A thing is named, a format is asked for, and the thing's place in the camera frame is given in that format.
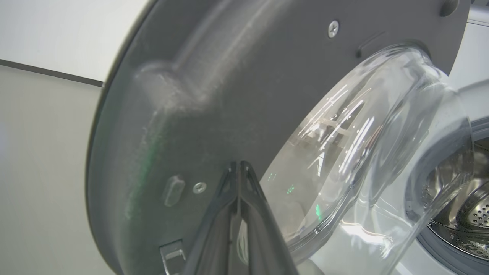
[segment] washing machine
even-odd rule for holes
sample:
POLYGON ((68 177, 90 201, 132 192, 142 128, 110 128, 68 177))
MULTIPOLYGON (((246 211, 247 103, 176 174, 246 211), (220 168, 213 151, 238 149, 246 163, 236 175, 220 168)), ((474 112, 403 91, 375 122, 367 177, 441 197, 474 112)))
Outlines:
POLYGON ((118 275, 489 270, 481 4, 149 3, 104 86, 87 156, 107 264, 118 275), (259 180, 280 244, 244 221, 202 238, 241 160, 236 175, 259 180), (228 253, 195 252, 219 239, 228 253), (263 260, 281 249, 282 262, 263 260))

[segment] white washing machine body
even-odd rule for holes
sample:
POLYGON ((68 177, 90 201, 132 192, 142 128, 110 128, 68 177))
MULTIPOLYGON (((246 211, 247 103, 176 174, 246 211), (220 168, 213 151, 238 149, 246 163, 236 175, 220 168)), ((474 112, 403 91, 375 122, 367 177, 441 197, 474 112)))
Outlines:
MULTIPOLYGON (((459 90, 471 123, 489 117, 489 7, 473 5, 469 12, 464 38, 448 83, 459 90)), ((478 129, 474 139, 489 137, 478 129)), ((435 259, 415 240, 392 272, 393 275, 459 275, 435 259)))

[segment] stainless steel drum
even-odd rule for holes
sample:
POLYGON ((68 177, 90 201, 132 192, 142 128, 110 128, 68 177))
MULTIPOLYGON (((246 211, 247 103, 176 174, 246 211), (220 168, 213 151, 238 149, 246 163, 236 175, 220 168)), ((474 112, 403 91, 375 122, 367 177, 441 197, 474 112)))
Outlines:
POLYGON ((440 238, 477 258, 489 260, 489 149, 475 143, 474 179, 433 219, 440 238))

